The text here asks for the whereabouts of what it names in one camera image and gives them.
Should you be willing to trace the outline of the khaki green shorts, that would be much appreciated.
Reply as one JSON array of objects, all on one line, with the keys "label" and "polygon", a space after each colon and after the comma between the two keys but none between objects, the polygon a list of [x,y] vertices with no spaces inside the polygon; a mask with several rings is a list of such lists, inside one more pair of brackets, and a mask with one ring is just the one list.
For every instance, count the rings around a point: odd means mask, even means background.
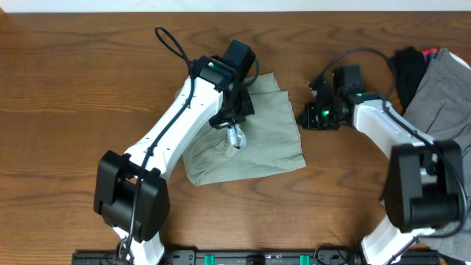
[{"label": "khaki green shorts", "polygon": [[248,91],[255,114],[241,124],[247,145],[237,149],[226,129],[205,124],[183,153],[194,185],[268,177],[306,166],[288,92],[280,89],[275,75],[258,76]]}]

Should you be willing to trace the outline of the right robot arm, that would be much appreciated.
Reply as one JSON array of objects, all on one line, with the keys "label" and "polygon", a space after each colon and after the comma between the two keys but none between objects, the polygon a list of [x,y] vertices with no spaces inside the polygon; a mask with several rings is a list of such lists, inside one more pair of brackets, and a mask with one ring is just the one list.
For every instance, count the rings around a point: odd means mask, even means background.
[{"label": "right robot arm", "polygon": [[467,195],[460,146],[420,132],[377,93],[308,102],[297,119],[307,130],[348,125],[366,135],[388,158],[380,196],[386,216],[358,250],[330,264],[399,264],[422,238],[446,238],[464,228]]}]

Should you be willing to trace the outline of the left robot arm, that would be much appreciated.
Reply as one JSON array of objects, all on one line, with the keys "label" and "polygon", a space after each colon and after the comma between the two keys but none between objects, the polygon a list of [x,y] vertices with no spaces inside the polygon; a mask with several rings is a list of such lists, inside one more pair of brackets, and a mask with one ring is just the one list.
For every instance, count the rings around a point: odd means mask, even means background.
[{"label": "left robot arm", "polygon": [[159,264],[159,232],[170,211],[167,182],[181,155],[206,124],[234,128],[254,114],[245,77],[253,54],[202,56],[154,127],[124,154],[99,161],[93,209],[120,237],[112,264]]}]

